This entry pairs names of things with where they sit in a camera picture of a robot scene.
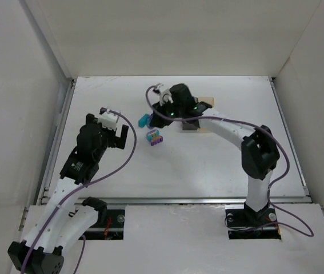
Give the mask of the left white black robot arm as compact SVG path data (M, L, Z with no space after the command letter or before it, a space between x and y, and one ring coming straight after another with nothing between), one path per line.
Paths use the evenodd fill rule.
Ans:
M20 273L60 273L71 247L84 232L107 216L106 202L87 198L80 208L75 202L81 192L94 184L93 177L108 148L124 149L130 123L116 135L122 114L105 108L100 115L86 115L86 123L77 136L77 144L65 162L57 186L42 216L20 242L8 249L14 267Z

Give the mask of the teal lego with purple arch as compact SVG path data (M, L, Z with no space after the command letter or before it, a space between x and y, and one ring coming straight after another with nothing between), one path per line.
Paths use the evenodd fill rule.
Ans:
M144 116L142 116L138 120L138 127L139 128L144 128L144 127L150 128L151 119L152 119L152 115L150 115L150 114L144 114Z

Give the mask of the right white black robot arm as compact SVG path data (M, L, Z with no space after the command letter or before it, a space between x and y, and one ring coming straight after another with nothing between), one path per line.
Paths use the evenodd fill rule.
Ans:
M159 97L156 103L149 104L153 110L152 127L164 128L172 122L192 124L222 137L240 150L241 165L248 176L245 208L257 215L264 213L269 206L270 179L280 157L270 129L231 120L211 104L192 96L183 83L167 89L158 84L147 91Z

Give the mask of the teal purple lego stack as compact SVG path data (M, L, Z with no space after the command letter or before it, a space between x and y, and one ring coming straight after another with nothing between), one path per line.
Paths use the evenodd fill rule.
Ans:
M151 146L155 146L163 142L163 136L160 135L158 130L151 130L146 134L146 139Z

